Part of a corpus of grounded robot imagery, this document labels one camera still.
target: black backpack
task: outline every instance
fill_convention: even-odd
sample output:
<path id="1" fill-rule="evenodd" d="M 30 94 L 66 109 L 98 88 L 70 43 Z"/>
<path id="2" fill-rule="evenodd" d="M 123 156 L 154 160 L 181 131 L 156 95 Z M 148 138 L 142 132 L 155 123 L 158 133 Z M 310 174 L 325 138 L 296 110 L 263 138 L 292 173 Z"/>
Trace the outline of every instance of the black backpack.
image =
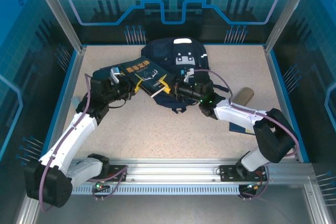
<path id="1" fill-rule="evenodd" d="M 209 69 L 206 50 L 200 42 L 193 38 L 164 38 L 149 42 L 142 50 L 141 56 L 147 57 L 154 63 L 181 79 L 185 69 Z M 228 92 L 227 88 L 214 84 L 214 88 Z M 188 105 L 197 104 L 192 99 L 176 100 L 161 92 L 154 97 L 158 105 L 172 109 L 176 114 L 185 112 Z"/>

